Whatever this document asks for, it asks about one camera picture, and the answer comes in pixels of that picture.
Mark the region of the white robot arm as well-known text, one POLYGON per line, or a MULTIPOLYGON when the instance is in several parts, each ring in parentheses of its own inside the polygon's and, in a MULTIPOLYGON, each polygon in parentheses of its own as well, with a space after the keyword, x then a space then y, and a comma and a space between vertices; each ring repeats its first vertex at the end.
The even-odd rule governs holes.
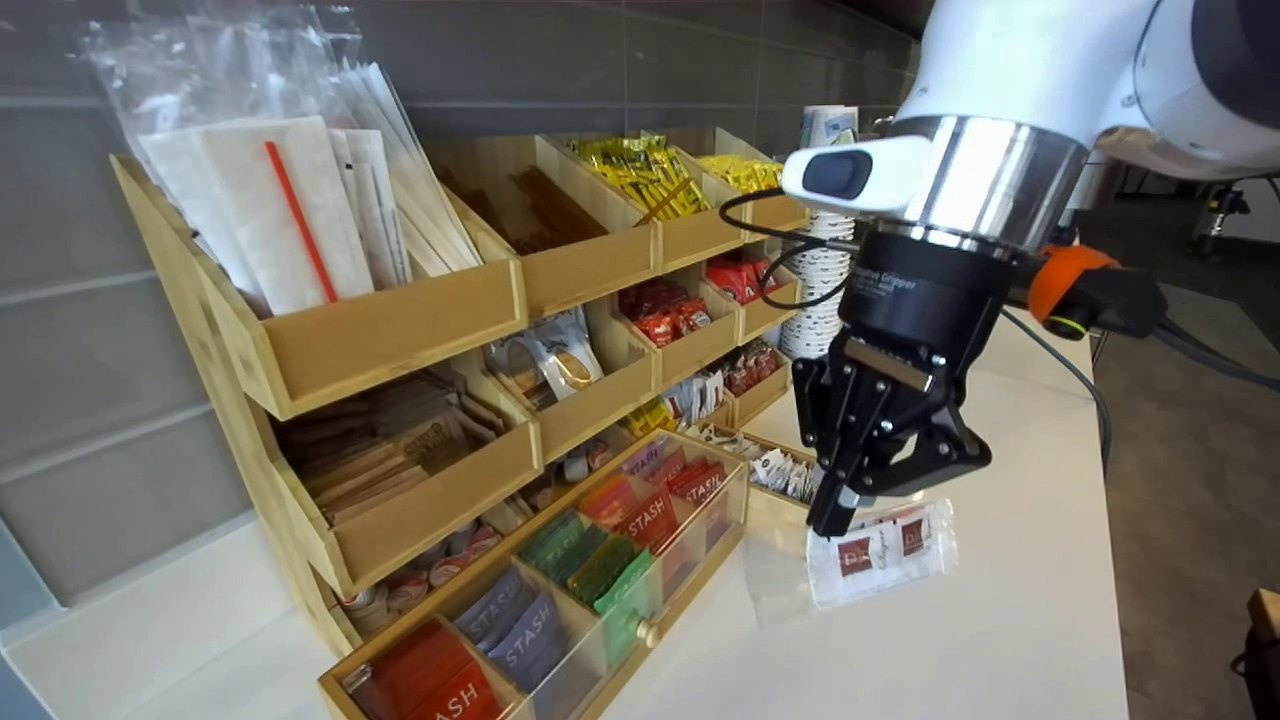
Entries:
POLYGON ((1002 302, 1097 315, 1110 275, 1051 240, 1097 151, 1177 181, 1274 172, 1280 0, 934 0, 889 127, 784 160, 788 194, 869 224, 840 331, 795 366, 812 531, 989 458, 960 404, 1002 302))

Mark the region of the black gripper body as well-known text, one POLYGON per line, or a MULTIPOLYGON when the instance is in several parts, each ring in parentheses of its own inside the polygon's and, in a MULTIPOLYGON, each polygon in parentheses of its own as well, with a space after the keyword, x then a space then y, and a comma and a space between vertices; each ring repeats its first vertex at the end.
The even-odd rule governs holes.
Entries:
POLYGON ((1012 264, 989 251, 897 232, 857 247, 840 331, 795 366, 801 435, 834 489, 899 496, 993 458, 960 404, 1008 289, 1012 264))

